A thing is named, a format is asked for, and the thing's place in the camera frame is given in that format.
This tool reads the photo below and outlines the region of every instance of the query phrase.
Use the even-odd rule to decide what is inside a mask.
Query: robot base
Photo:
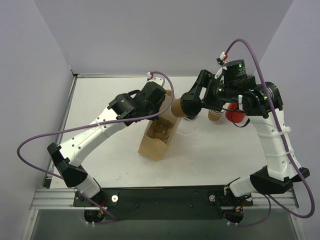
[[[224,185],[103,188],[107,210],[118,220],[214,220],[223,218],[221,207],[241,206],[225,196]],[[244,201],[253,206],[252,200]],[[76,192],[74,207],[92,207]],[[99,210],[86,210],[87,222],[101,222]]]

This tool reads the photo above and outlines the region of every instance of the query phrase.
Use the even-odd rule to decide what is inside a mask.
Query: white cable clip
[[[220,60],[223,61],[224,63],[226,62],[228,58],[228,54],[226,54],[224,51],[220,54]]]
[[[239,96],[238,96],[239,110],[243,110],[243,109],[244,109],[244,106],[243,106],[243,104],[242,104],[242,98],[243,98],[242,95],[239,95]]]
[[[99,128],[101,128],[102,132],[104,133],[105,130],[104,130],[104,128],[100,125],[100,123],[99,123],[96,119],[95,119],[94,121],[95,121],[95,123],[99,126]]]
[[[148,71],[147,74],[146,74],[146,78],[147,78],[148,80],[150,80],[150,79],[152,79],[153,77],[154,77],[154,75],[153,75],[150,71]]]
[[[285,126],[282,128],[282,131],[275,132],[273,134],[258,133],[258,136],[260,138],[273,139],[273,138],[277,138],[281,135],[285,135],[285,134],[289,133],[290,131],[291,131],[291,128],[289,126]]]
[[[218,79],[220,77],[220,75],[222,74],[222,71],[223,70],[227,70],[227,67],[226,66],[222,66],[220,67],[220,69],[216,72],[216,74],[214,75],[214,79]]]
[[[266,157],[270,157],[270,158],[279,158],[279,157],[283,157],[283,156],[287,156],[288,154],[294,154],[294,150],[293,148],[289,149],[289,151],[283,152],[281,154],[265,154]]]

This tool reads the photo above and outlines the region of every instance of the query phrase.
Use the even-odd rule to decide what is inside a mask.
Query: red cup
[[[246,116],[246,114],[244,112],[238,112],[239,110],[237,110],[235,112],[231,112],[231,111],[236,110],[237,108],[238,108],[238,104],[230,103],[228,106],[228,110],[230,110],[230,111],[225,111],[226,118],[230,122],[234,122],[235,124],[241,123]]]

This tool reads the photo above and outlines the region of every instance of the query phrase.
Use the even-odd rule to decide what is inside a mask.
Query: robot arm
[[[132,124],[131,121],[104,124],[110,120],[145,117],[159,112],[165,99],[164,79],[152,77],[142,90],[134,90],[118,95],[88,128],[71,139],[47,150],[67,187],[76,187],[96,203],[103,202],[103,191],[98,183],[84,170],[82,162],[111,135]]]
[[[302,175],[306,178],[310,173],[307,168],[301,167],[294,155],[288,137],[290,128],[284,122],[283,102],[279,90],[272,82],[266,82],[282,127],[281,132],[277,130],[268,97],[262,85],[256,84],[254,76],[246,74],[245,62],[235,60],[221,62],[221,65],[216,75],[207,70],[201,70],[191,90],[172,104],[172,113],[176,117],[194,117],[202,108],[219,112],[225,103],[238,104],[238,108],[245,112],[257,131],[267,166],[248,177],[241,177],[233,181],[226,186],[226,189],[231,191],[234,197],[255,192],[261,194],[285,193],[292,188],[294,182],[300,182],[301,179],[289,161],[281,135],[285,136],[289,152]],[[203,99],[200,99],[202,88],[206,88],[206,91]]]

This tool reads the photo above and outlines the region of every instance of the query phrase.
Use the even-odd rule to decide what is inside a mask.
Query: black metal base plate
[[[221,207],[234,207],[224,199],[223,185],[103,188],[105,207],[118,220],[212,220],[221,219]],[[116,203],[111,197],[118,196]],[[245,201],[245,206],[252,206]],[[75,197],[74,207],[92,207]]]

